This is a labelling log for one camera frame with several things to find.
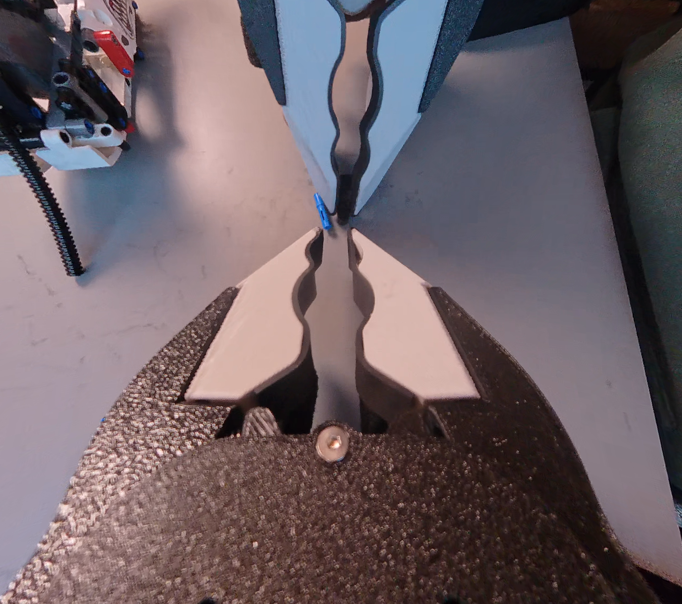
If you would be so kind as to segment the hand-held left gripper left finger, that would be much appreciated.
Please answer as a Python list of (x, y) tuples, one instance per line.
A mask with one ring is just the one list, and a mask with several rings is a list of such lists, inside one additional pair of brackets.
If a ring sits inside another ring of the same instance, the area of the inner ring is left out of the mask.
[(187, 401), (234, 404), (302, 364), (310, 349), (304, 315), (316, 298), (323, 240), (322, 230), (308, 231), (238, 284)]

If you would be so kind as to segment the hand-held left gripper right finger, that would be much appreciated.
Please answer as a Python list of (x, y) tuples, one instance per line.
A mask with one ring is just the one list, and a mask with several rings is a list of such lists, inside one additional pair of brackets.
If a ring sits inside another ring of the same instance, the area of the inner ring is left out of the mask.
[(371, 376), (420, 402), (479, 398), (480, 393), (432, 300), (431, 286), (358, 230), (348, 234), (354, 301), (363, 315), (357, 339), (357, 388), (366, 403)]

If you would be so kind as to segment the toy vehicle chassis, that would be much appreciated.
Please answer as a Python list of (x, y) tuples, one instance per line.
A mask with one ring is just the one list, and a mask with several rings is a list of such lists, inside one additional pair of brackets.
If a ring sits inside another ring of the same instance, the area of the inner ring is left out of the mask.
[(69, 276), (84, 272), (44, 173), (107, 168), (133, 131), (133, 0), (1, 0), (1, 175), (22, 175)]

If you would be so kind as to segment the blue connector pin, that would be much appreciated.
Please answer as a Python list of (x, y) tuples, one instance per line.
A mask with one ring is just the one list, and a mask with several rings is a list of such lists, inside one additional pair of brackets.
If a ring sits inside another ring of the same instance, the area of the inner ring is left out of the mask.
[(332, 215), (330, 215), (328, 208), (325, 205), (325, 202), (320, 195), (320, 193), (315, 193), (314, 194), (314, 204), (317, 209), (317, 212), (319, 214), (320, 218), (320, 223), (323, 228), (323, 230), (326, 233), (329, 233), (330, 236), (335, 237), (336, 233), (334, 230), (334, 221)]

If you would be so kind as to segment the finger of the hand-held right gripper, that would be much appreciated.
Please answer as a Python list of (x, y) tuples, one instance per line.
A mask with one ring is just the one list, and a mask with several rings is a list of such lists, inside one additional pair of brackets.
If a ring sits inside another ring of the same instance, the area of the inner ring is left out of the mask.
[(336, 0), (274, 0), (285, 83), (283, 113), (311, 180), (331, 213), (339, 137), (331, 88), (345, 50), (345, 16)]
[(395, 0), (379, 15), (346, 25), (344, 54), (344, 217), (357, 214), (379, 186), (422, 114), (448, 0)]

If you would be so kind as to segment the grey desk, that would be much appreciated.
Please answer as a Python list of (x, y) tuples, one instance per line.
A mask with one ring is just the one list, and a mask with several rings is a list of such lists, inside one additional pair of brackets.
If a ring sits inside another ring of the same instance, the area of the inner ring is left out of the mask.
[[(49, 170), (86, 260), (64, 274), (1, 179), (1, 592), (142, 366), (319, 225), (236, 0), (137, 0), (136, 132), (112, 168)], [(568, 20), (473, 43), (356, 226), (447, 293), (563, 420), (622, 544), (681, 580), (681, 538)]]

